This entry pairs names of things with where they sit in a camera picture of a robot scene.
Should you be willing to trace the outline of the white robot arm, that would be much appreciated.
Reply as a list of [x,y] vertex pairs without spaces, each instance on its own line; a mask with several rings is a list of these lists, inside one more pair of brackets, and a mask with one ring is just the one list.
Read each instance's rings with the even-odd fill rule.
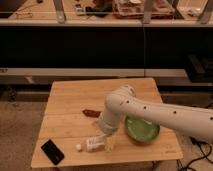
[[118,130],[121,115],[145,119],[189,136],[213,143],[213,110],[140,100],[127,85],[111,91],[98,118],[100,130],[112,135]]

